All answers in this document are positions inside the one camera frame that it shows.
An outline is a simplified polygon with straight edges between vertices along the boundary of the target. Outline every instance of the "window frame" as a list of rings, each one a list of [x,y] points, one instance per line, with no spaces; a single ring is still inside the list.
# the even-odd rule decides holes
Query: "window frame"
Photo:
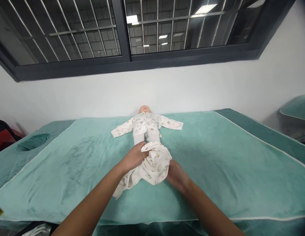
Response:
[[[0,65],[16,81],[35,81],[124,71],[257,60],[295,0],[268,0],[252,29],[248,43],[209,48],[131,55],[123,0],[112,0],[121,55],[43,64],[17,65],[0,45]]]

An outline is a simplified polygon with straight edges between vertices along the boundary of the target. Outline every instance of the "chair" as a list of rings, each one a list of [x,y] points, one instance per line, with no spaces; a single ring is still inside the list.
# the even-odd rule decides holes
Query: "chair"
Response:
[[[14,141],[17,142],[20,139],[22,138],[16,135],[6,122],[0,120],[0,151],[12,145]]]

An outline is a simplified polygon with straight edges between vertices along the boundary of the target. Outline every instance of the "white cloth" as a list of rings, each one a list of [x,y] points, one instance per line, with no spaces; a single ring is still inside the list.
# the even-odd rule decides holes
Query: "white cloth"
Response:
[[[149,151],[140,166],[129,171],[120,181],[113,197],[118,199],[124,190],[134,187],[141,179],[152,185],[161,183],[168,175],[170,160],[172,159],[168,149],[160,142],[149,142],[141,149]]]
[[[149,140],[150,142],[159,142],[160,143],[160,137],[157,133],[151,133],[149,130],[147,130],[144,134],[136,134],[134,135],[134,145]]]
[[[151,133],[156,133],[162,138],[162,135],[159,132],[161,127],[170,128],[170,129],[179,129],[183,127],[183,123],[169,119],[162,115],[155,115],[148,112],[142,112],[124,124],[116,127],[111,131],[114,138],[122,136],[123,134],[133,132],[133,136],[137,134],[144,134],[149,130]]]

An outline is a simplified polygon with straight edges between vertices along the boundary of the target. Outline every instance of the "doll head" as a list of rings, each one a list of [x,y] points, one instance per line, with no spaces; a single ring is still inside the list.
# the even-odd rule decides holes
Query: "doll head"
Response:
[[[140,107],[138,114],[142,113],[143,111],[151,113],[150,108],[148,106],[145,106],[145,105]]]

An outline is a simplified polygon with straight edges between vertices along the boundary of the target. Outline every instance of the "doll leg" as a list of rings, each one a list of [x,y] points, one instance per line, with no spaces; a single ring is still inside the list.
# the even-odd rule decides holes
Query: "doll leg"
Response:
[[[148,137],[149,137],[149,142],[159,142],[160,143],[159,133],[151,133],[150,131],[148,131]]]
[[[145,134],[136,134],[134,136],[134,145],[140,143],[141,141],[145,141]]]

